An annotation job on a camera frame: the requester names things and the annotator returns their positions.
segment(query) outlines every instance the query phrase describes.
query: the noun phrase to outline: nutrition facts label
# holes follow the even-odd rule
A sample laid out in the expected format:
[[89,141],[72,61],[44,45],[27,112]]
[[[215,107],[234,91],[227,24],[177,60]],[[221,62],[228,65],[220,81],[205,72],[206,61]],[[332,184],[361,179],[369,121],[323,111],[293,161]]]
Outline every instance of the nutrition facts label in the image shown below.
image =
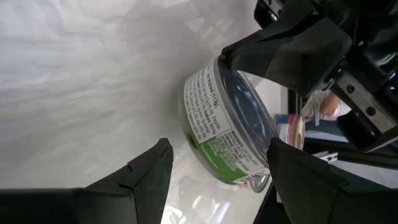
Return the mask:
[[214,170],[230,181],[244,184],[268,174],[269,170],[235,128],[214,75],[212,64],[187,80],[184,88],[187,117],[197,148]]

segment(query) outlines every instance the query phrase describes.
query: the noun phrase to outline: metal screw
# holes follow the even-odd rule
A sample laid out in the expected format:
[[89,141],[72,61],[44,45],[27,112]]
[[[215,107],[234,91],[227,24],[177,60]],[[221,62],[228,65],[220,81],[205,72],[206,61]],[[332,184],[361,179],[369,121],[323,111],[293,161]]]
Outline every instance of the metal screw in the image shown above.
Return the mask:
[[353,93],[354,91],[355,91],[355,87],[353,87],[352,85],[347,86],[347,93]]
[[373,107],[368,107],[368,108],[366,108],[366,113],[369,115],[369,116],[373,116],[373,115],[375,115],[376,114],[376,110],[373,108]]

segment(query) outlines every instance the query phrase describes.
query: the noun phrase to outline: tin can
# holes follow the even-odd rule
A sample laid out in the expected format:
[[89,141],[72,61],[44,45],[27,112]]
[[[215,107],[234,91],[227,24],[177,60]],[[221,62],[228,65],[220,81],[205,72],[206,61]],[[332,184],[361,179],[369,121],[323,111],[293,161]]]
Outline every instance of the tin can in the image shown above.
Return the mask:
[[278,134],[245,74],[219,56],[186,81],[178,105],[184,133],[208,171],[261,192],[270,174],[266,153]]
[[275,117],[280,139],[297,149],[303,149],[305,122],[300,114],[279,114]]

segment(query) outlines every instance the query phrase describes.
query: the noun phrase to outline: person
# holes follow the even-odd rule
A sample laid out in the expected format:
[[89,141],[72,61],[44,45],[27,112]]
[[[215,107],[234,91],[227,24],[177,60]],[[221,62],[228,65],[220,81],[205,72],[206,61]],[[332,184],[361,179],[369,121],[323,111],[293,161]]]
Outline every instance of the person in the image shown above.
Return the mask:
[[321,131],[343,136],[336,120],[351,111],[351,108],[330,90],[316,90],[302,108],[306,131]]

